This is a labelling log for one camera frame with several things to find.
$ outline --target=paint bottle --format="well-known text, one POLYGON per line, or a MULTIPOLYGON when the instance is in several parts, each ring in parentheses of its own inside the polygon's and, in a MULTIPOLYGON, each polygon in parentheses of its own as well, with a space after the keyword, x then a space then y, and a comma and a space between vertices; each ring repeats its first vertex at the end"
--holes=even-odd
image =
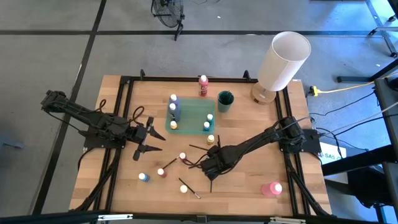
POLYGON ((140 173, 138 175, 138 179, 140 179, 140 180, 142 180, 144 182, 148 182, 150 177, 147 174, 145 174, 145 173, 140 173))
POLYGON ((212 114, 208 114, 207 115, 207 122, 209 122, 210 124, 213 122, 213 115, 212 114))
POLYGON ((265 196, 280 195, 282 193, 282 185, 279 182, 264 184, 261 187, 261 193, 265 196))
POLYGON ((184 152, 181 152, 179 158, 180 158, 182 161, 184 161, 185 159, 187 159, 187 155, 186 155, 184 152))
POLYGON ((176 107, 180 107, 180 98, 176 94, 171 94, 169 98, 169 104, 174 103, 176 107))
POLYGON ((167 176, 167 173, 162 168, 160 168, 160 169, 157 169, 157 175, 159 175, 159 176, 164 178, 164 177, 167 176))
POLYGON ((199 78, 199 95, 200 96, 206 96, 208 85, 209 85, 209 80, 207 79, 206 75, 202 75, 199 78))
POLYGON ((187 193, 188 192, 188 187, 186 186, 186 185, 181 185, 181 187, 180 187, 180 191, 181 191, 181 193, 187 193))
POLYGON ((171 119, 179 122, 180 121, 180 111, 176 107, 174 103, 169 104, 169 113, 171 115, 171 119))
POLYGON ((207 144, 211 145, 214 143, 214 135, 207 136, 207 144))
POLYGON ((209 123, 209 122, 206 121, 206 122, 203 124, 203 130, 205 130, 205 131, 210 130, 210 123, 209 123))
POLYGON ((176 128, 177 128, 177 122, 171 121, 171 122, 170 122, 170 128, 173 129, 173 130, 176 130, 176 128))

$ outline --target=fan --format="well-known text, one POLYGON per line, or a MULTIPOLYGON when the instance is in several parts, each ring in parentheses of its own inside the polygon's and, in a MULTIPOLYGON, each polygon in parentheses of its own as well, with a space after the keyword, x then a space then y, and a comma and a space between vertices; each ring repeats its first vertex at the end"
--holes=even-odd
POLYGON ((173 28, 177 27, 174 40, 180 35, 183 25, 182 20, 185 18, 183 13, 182 0, 152 0, 150 12, 154 17, 158 17, 163 25, 173 28))

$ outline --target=red paint bottle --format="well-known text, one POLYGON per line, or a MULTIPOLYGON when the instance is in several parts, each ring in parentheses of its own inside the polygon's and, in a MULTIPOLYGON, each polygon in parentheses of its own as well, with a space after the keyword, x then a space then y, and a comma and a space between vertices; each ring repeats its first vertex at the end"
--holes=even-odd
POLYGON ((206 75, 202 75, 199 78, 199 95, 200 96, 206 96, 208 85, 209 85, 209 80, 207 79, 206 75))

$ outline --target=table lamp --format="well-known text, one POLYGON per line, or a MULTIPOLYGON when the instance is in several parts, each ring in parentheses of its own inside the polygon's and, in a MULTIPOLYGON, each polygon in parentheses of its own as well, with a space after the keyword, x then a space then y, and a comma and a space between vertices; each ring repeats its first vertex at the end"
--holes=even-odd
POLYGON ((262 62, 258 82, 252 87, 252 99, 261 105, 272 102, 310 53, 310 42, 303 35, 289 31, 277 34, 262 62))

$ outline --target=lamp base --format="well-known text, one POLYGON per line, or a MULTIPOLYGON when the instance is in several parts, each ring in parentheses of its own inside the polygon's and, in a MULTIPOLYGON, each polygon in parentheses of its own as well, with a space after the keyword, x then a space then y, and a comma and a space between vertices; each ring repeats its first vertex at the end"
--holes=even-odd
POLYGON ((254 100, 254 102, 260 105, 266 105, 274 101, 276 97, 276 92, 268 91, 263 88, 260 83, 256 83, 251 88, 250 96, 254 100))

